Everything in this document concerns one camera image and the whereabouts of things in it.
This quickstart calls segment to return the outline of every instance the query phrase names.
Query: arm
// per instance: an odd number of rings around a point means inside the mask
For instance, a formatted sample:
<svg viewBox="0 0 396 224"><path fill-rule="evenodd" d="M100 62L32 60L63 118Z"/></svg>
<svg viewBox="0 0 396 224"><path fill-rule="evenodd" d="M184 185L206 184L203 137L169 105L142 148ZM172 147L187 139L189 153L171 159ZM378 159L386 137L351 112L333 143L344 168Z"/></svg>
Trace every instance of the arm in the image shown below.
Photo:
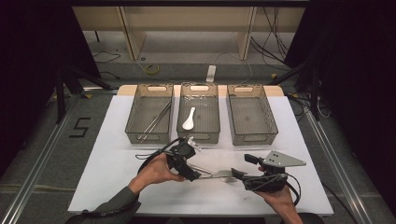
<svg viewBox="0 0 396 224"><path fill-rule="evenodd" d="M175 180L184 181L181 175L175 175L170 172L166 155L161 154L155 157L141 172L131 180L129 185L122 189L117 195L110 199L107 203L99 205L94 212L108 212L114 209L120 209L123 206L134 201L136 195L145 187L151 184L160 184L165 181ZM66 224L90 224L90 223L128 223L134 213L139 208L140 203L135 202L134 205L125 212L112 217L86 217L84 215L74 216L66 221Z"/></svg>

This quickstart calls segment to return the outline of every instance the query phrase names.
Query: black sleeve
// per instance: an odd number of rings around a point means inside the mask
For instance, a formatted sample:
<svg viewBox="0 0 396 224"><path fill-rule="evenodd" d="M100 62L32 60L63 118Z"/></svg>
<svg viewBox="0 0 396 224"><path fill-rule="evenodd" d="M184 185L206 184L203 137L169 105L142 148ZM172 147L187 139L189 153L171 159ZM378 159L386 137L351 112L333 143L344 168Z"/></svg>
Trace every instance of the black sleeve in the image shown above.
<svg viewBox="0 0 396 224"><path fill-rule="evenodd" d="M131 204L135 198L136 195L128 187L125 187L107 203L99 205L93 212L101 213L118 210ZM140 202L136 201L128 210L110 217L73 216L66 221L66 224L126 224L134 216L140 204Z"/></svg>

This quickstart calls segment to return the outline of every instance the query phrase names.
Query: white tabletop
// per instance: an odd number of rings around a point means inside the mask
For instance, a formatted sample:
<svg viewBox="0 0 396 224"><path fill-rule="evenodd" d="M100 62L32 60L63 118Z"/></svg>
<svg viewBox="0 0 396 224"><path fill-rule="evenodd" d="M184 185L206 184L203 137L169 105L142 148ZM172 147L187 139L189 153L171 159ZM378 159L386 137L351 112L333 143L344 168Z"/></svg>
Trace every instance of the white tabletop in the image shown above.
<svg viewBox="0 0 396 224"><path fill-rule="evenodd" d="M133 100L133 96L113 97L68 211L91 211L108 201L136 175L143 161L135 155L147 154L159 147L145 146L142 149L142 145L131 145L124 130ZM175 105L178 105L178 100L176 97ZM250 175L262 175L257 166L244 161L244 154L264 158L271 150L278 150L306 161L306 166L286 169L287 173L299 180L302 188L298 212L316 213L320 216L333 214L287 97L268 97L268 100L279 130L271 146L234 147L231 143L226 98L220 96L219 112L222 116L219 143L202 146L203 150L197 152L189 162L213 172L233 167ZM177 138L177 112L178 106L174 106L172 139ZM289 182L298 190L292 178L289 178ZM141 192L139 201L142 203L137 211L140 216L260 217L275 213L261 197L245 190L240 181L225 183L219 179L186 180L182 183L166 182L148 186Z"/></svg>

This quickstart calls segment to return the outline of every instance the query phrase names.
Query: transparent plastic bin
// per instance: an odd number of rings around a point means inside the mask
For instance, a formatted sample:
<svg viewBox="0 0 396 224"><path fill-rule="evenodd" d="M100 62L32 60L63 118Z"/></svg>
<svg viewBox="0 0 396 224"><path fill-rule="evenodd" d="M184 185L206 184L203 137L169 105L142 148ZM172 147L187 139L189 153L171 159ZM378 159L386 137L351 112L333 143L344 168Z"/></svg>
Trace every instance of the transparent plastic bin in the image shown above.
<svg viewBox="0 0 396 224"><path fill-rule="evenodd" d="M234 146L271 145L278 130L262 85L227 86Z"/></svg>
<svg viewBox="0 0 396 224"><path fill-rule="evenodd" d="M172 128L172 84L141 84L125 128L132 144L168 144Z"/></svg>
<svg viewBox="0 0 396 224"><path fill-rule="evenodd" d="M192 117L194 127L183 129L184 121L189 117L191 108L195 107ZM180 104L177 118L177 136L193 137L201 144L219 142L219 91L215 84L182 83Z"/></svg>

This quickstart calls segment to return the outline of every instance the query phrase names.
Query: aluminum rail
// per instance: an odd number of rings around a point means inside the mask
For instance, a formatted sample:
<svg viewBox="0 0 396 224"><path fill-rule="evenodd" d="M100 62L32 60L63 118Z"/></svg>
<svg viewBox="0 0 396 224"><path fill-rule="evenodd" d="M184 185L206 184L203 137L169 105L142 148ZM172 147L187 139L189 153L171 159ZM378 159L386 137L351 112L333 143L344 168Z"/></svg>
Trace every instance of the aluminum rail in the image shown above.
<svg viewBox="0 0 396 224"><path fill-rule="evenodd" d="M320 122L315 120L311 112L307 113L307 117L312 129L314 130L315 135L320 142L323 152L330 166L332 167L332 170L334 171L335 177L340 184L341 190L344 192L346 199L348 200L353 215L361 224L373 223L373 221L370 219L369 214L367 213L367 209L365 208L361 197L359 196L359 193L356 191L355 187L347 176L347 172L340 160L338 159L332 147L332 144L330 143L329 138L323 130Z"/></svg>
<svg viewBox="0 0 396 224"><path fill-rule="evenodd" d="M24 206L27 204L34 188L35 184L37 183L38 179L40 178L41 174L43 173L47 162L52 154L52 151L55 149L62 132L64 130L64 126L69 120L70 114L78 102L80 95L72 95L70 98L70 102L66 108L66 112L64 118L61 120L59 124L57 124L52 131L49 140L47 141L46 145L44 146L43 150L41 151L40 155L38 156L35 165L32 168L32 171L26 177L26 180L22 184L20 190L18 191L17 195L13 199L12 203L8 207L5 216L2 219L2 224L14 224L17 223L21 213L23 211Z"/></svg>

